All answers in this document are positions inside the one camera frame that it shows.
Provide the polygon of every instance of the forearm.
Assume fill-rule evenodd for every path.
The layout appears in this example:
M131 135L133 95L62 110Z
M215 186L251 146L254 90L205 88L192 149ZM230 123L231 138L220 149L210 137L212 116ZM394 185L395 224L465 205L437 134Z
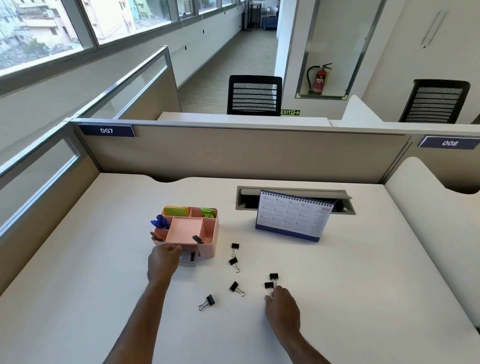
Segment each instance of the forearm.
M284 340L282 346L293 364L330 364L300 333Z
M104 364L151 364L169 279L151 281Z

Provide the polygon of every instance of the cabinet handle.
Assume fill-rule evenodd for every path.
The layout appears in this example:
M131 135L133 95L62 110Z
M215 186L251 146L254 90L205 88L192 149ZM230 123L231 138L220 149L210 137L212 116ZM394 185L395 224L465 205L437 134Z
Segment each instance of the cabinet handle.
M423 42L425 41L425 39L427 39L427 36L428 36L428 34L430 33L433 25L434 25L435 22L437 21L438 17L440 16L440 13L441 13L441 12L438 12L438 13L435 15L435 17L434 17L434 19L433 19L433 22L432 22L432 24L430 24L430 27L428 28L427 32L425 33L425 36L424 36L423 39L421 40L420 45L422 45Z
M447 17L448 15L448 11L445 12L445 14L443 15L442 17L442 20L440 21L440 24L438 24L438 27L437 29L435 30L435 33L433 34L433 36L430 38L430 40L428 41L428 46L430 45L430 43L433 41L433 38L435 38L435 36L437 35L437 32L438 32L438 29L440 29L440 27L442 26L442 24L444 23L444 20L445 18Z

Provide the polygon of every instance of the hallway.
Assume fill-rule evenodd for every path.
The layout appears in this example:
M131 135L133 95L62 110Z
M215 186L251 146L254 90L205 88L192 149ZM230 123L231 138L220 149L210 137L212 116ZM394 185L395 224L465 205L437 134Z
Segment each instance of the hallway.
M230 75L273 76L276 48L275 31L240 31L180 87L182 111L226 114Z

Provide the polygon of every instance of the calendar page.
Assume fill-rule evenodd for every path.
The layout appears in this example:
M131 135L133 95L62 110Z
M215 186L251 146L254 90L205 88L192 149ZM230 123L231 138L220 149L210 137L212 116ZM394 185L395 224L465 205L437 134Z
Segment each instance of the calendar page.
M262 190L255 227L317 242L333 207L329 202Z

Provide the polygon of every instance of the blue number plate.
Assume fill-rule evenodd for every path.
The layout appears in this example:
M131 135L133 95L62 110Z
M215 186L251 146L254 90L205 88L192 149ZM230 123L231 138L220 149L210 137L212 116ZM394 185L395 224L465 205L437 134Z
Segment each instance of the blue number plate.
M444 149L474 149L480 143L480 138L465 136L433 136L422 139L419 148L444 148Z
M131 125L78 124L78 126L85 135L135 137Z

